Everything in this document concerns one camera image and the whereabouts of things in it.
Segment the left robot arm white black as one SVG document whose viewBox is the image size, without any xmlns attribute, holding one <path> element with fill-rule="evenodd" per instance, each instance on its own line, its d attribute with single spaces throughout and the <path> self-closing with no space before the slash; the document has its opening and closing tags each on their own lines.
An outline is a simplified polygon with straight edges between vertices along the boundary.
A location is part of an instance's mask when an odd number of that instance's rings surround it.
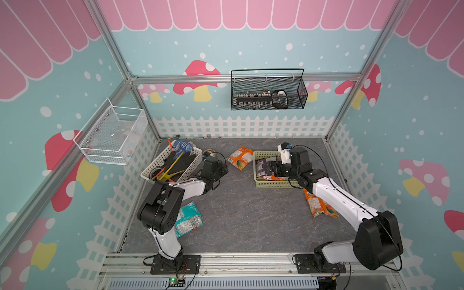
<svg viewBox="0 0 464 290">
<path fill-rule="evenodd" d="M 138 209 L 137 219 L 154 236 L 158 245 L 156 257 L 173 262 L 182 256 L 174 229 L 182 202 L 215 190 L 227 173 L 225 158 L 208 156 L 199 174 L 187 181 L 155 182 Z"/>
</svg>

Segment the light green perforated basket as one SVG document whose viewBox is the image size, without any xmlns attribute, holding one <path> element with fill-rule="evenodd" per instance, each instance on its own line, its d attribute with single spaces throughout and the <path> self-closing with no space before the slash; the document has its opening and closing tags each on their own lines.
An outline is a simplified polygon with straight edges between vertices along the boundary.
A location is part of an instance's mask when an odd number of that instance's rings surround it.
<svg viewBox="0 0 464 290">
<path fill-rule="evenodd" d="M 258 171 L 258 161 L 265 159 L 265 158 L 280 158 L 280 153 L 278 151 L 254 151 L 253 153 L 254 161 L 253 161 L 253 179 L 255 182 L 255 186 L 257 188 L 265 188 L 265 189 L 277 189 L 277 188 L 285 188 L 285 189 L 291 189 L 293 187 L 296 187 L 300 189 L 300 186 L 298 185 L 298 182 L 295 180 L 281 180 L 281 181 L 274 181 L 274 180 L 265 180 L 262 178 L 257 177 L 257 171 Z"/>
</svg>

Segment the small purple berries candy bag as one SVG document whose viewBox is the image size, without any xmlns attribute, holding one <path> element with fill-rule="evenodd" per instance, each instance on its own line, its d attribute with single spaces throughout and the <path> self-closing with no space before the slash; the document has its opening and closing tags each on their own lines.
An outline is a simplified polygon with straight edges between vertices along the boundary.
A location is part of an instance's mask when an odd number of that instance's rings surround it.
<svg viewBox="0 0 464 290">
<path fill-rule="evenodd" d="M 267 168 L 267 163 L 271 161 L 276 161 L 276 160 L 277 160 L 276 157 L 268 157 L 268 158 L 262 158 L 262 159 L 257 160 L 256 161 L 256 177 L 268 175 L 265 170 Z"/>
</svg>

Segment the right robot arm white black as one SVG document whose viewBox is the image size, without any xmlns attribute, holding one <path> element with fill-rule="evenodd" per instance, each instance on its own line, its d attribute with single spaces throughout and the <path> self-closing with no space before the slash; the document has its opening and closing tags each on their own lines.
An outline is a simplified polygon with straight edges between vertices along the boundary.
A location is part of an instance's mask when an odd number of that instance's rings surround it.
<svg viewBox="0 0 464 290">
<path fill-rule="evenodd" d="M 312 149 L 282 143 L 279 161 L 265 166 L 268 175 L 294 180 L 310 196 L 327 202 L 354 228 L 354 240 L 327 242 L 314 250 L 317 268 L 340 263 L 360 263 L 369 270 L 385 267 L 404 252 L 398 220 L 390 211 L 380 212 L 341 188 L 325 171 L 310 161 Z"/>
</svg>

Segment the orange Fox's candy bag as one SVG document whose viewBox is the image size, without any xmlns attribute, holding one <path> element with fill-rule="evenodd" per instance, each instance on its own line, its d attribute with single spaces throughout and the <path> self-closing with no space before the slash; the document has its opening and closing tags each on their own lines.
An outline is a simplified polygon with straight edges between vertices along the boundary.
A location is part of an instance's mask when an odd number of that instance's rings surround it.
<svg viewBox="0 0 464 290">
<path fill-rule="evenodd" d="M 276 177 L 274 175 L 268 176 L 268 175 L 263 175 L 263 176 L 258 176 L 256 180 L 258 181 L 286 181 L 288 178 L 287 177 Z"/>
</svg>

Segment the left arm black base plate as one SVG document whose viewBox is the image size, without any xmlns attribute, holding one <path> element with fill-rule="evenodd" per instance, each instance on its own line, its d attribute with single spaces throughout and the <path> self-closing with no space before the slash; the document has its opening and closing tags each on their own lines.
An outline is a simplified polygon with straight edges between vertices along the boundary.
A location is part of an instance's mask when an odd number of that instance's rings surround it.
<svg viewBox="0 0 464 290">
<path fill-rule="evenodd" d="M 152 275 L 175 273 L 198 274 L 201 257 L 201 255 L 180 254 L 174 260 L 171 260 L 158 254 L 153 259 L 150 273 Z"/>
</svg>

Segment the teal candy bag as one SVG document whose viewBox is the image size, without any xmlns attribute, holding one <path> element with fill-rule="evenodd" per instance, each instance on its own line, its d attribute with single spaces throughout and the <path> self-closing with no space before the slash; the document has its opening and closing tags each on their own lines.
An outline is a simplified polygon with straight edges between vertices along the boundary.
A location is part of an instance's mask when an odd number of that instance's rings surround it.
<svg viewBox="0 0 464 290">
<path fill-rule="evenodd" d="M 190 202 L 180 208 L 174 227 L 177 238 L 180 238 L 202 226 L 203 217 L 194 202 Z"/>
</svg>

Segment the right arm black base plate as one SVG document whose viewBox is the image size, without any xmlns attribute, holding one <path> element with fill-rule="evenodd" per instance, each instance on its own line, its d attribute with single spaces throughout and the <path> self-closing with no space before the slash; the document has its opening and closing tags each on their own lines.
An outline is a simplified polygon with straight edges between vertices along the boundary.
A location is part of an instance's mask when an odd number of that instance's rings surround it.
<svg viewBox="0 0 464 290">
<path fill-rule="evenodd" d="M 332 274 L 346 273 L 346 267 L 342 263 L 329 263 L 318 254 L 294 254 L 292 262 L 297 267 L 299 274 Z"/>
</svg>

